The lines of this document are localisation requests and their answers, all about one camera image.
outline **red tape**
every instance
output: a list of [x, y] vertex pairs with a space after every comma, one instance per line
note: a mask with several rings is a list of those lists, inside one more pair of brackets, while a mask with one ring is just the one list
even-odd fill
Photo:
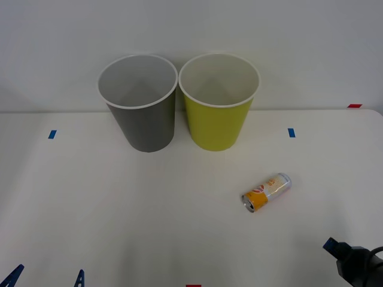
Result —
[[359, 109], [361, 107], [361, 103], [350, 103], [347, 108], [356, 108]]

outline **white wall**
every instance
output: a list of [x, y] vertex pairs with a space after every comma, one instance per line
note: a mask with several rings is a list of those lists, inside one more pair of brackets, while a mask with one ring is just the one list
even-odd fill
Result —
[[383, 112], [382, 0], [2, 0], [0, 111], [102, 111], [108, 62], [207, 51], [250, 59], [254, 109]]

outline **blue tape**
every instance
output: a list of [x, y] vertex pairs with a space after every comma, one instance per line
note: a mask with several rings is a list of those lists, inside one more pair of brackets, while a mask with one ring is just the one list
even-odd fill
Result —
[[291, 138], [295, 138], [295, 132], [294, 132], [294, 129], [292, 128], [288, 128], [288, 135], [291, 137]]
[[49, 139], [54, 139], [54, 136], [56, 135], [57, 130], [51, 130], [49, 134]]

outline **cable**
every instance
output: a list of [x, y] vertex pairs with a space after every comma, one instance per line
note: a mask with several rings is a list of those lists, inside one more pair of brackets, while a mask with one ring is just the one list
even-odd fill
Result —
[[369, 263], [370, 263], [371, 259], [374, 257], [374, 255], [379, 253], [379, 252], [382, 252], [382, 251], [383, 251], [383, 246], [372, 249], [370, 251], [370, 253], [368, 254], [368, 256], [366, 257], [366, 260], [364, 262], [364, 280], [363, 280], [362, 287], [367, 286], [367, 281], [369, 280], [369, 273], [371, 271], [383, 266], [383, 262], [380, 262], [379, 264], [369, 268]]

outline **white table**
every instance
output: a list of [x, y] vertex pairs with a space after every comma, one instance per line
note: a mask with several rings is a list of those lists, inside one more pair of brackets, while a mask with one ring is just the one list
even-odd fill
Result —
[[[293, 188], [247, 211], [240, 195], [277, 172]], [[322, 245], [383, 245], [382, 184], [369, 110], [252, 111], [223, 152], [178, 113], [151, 154], [110, 113], [1, 114], [0, 280], [23, 264], [17, 287], [72, 287], [81, 268], [86, 287], [346, 287]]]

